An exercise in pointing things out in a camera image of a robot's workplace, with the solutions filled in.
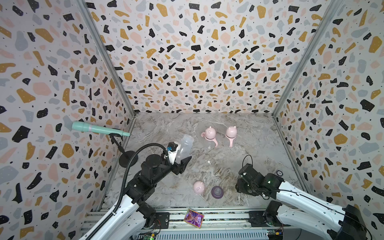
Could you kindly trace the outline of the small clear baby bottle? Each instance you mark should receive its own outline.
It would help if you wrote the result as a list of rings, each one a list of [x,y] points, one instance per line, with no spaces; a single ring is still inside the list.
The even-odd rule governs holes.
[[[214,142],[215,143],[215,148],[216,147],[218,147],[218,141],[217,141],[217,139],[215,138],[215,139],[213,139],[213,140],[208,140],[208,139],[206,139],[207,141],[210,141],[210,142]]]

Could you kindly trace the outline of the clear silicone nipple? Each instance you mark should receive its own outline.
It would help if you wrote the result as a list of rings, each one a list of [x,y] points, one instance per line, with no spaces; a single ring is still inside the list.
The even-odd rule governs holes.
[[[221,183],[221,179],[220,179],[219,177],[215,177],[215,178],[213,179],[213,182],[214,182],[215,185],[218,186],[218,185]]]

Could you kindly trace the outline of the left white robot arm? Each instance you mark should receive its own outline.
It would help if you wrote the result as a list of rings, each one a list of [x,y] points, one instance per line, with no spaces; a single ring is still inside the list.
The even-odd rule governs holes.
[[[189,156],[180,163],[170,164],[164,155],[148,156],[141,164],[141,171],[121,191],[122,200],[117,201],[81,239],[128,240],[142,228],[151,228],[156,210],[146,200],[169,173],[182,174],[191,159]]]

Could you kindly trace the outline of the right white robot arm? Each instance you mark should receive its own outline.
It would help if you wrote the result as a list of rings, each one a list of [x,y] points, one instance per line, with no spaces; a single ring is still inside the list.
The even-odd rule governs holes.
[[[360,210],[341,207],[316,198],[295,187],[282,177],[269,173],[263,176],[252,164],[244,164],[236,184],[238,193],[262,197],[269,205],[251,224],[270,227],[298,227],[325,240],[371,240]]]

